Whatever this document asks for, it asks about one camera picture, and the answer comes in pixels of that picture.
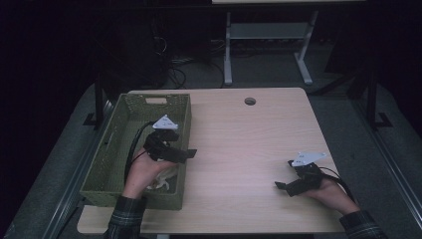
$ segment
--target plaid sleeve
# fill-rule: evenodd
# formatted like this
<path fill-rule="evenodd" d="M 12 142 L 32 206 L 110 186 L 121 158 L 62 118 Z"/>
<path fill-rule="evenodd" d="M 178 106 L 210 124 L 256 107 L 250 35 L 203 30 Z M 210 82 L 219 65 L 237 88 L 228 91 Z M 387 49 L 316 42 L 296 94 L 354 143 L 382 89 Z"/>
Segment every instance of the plaid sleeve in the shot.
<path fill-rule="evenodd" d="M 367 211 L 357 211 L 340 218 L 349 239 L 387 238 Z"/>
<path fill-rule="evenodd" d="M 115 205 L 104 238 L 138 238 L 146 198 L 131 199 L 120 196 Z"/>

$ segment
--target hand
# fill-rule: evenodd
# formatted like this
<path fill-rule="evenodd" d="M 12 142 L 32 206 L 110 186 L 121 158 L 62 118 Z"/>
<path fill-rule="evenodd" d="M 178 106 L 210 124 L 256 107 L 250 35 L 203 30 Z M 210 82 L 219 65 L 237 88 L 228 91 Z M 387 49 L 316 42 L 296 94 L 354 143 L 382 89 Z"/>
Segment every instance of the hand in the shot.
<path fill-rule="evenodd" d="M 126 185 L 124 186 L 124 197 L 138 199 L 142 196 L 142 191 L 154 180 L 154 178 L 164 169 L 177 165 L 170 161 L 154 161 L 141 148 L 135 155 Z"/>
<path fill-rule="evenodd" d="M 300 196 L 314 198 L 328 208 L 337 210 L 342 215 L 360 210 L 336 182 L 326 178 L 322 180 L 319 189 L 306 191 Z"/>

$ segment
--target table top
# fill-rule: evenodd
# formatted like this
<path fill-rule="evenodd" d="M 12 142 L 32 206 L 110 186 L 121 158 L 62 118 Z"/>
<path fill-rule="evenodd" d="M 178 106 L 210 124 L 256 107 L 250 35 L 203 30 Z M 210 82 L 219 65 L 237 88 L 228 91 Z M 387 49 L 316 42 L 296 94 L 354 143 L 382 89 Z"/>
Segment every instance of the table top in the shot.
<path fill-rule="evenodd" d="M 213 4 L 243 4 L 243 3 L 335 3 L 364 2 L 366 0 L 212 0 Z"/>
<path fill-rule="evenodd" d="M 319 233 L 343 231 L 340 214 L 290 197 L 275 181 L 298 177 L 298 152 L 326 152 L 318 166 L 336 171 L 306 93 L 298 88 L 168 90 L 190 94 L 192 122 L 183 208 L 146 210 L 141 231 L 157 234 Z M 245 104 L 254 98 L 253 106 Z M 113 208 L 85 206 L 78 230 L 104 233 Z"/>

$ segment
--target green basket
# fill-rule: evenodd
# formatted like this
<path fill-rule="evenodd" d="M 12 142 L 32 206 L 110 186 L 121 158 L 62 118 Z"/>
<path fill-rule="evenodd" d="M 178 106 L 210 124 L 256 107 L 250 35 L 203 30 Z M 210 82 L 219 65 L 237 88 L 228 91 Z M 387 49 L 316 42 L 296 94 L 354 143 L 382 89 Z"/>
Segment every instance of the green basket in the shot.
<path fill-rule="evenodd" d="M 82 186 L 81 195 L 95 206 L 115 206 L 123 191 L 124 167 L 137 130 L 164 115 L 178 124 L 176 132 L 180 137 L 178 141 L 171 142 L 171 146 L 186 150 L 192 119 L 189 95 L 120 95 Z M 151 132 L 151 126 L 143 131 L 136 150 Z M 182 208 L 186 165 L 179 163 L 177 167 L 177 176 L 167 179 L 169 190 L 161 187 L 143 192 L 143 196 L 148 198 L 147 208 Z"/>

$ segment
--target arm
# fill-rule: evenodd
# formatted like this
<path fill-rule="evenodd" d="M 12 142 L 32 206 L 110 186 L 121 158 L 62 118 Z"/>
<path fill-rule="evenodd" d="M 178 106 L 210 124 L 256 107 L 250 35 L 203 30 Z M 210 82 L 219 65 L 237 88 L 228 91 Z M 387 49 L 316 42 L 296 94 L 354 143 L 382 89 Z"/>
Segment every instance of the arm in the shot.
<path fill-rule="evenodd" d="M 147 153 L 144 153 L 143 148 L 136 154 L 104 238 L 131 239 L 138 237 L 146 207 L 146 198 L 142 198 L 142 192 L 160 171 L 174 165 L 176 163 L 170 161 L 152 160 Z"/>
<path fill-rule="evenodd" d="M 362 211 L 334 181 L 323 179 L 319 189 L 309 190 L 301 196 L 314 198 L 340 212 L 343 215 L 340 223 L 350 239 L 387 238 L 369 213 Z"/>

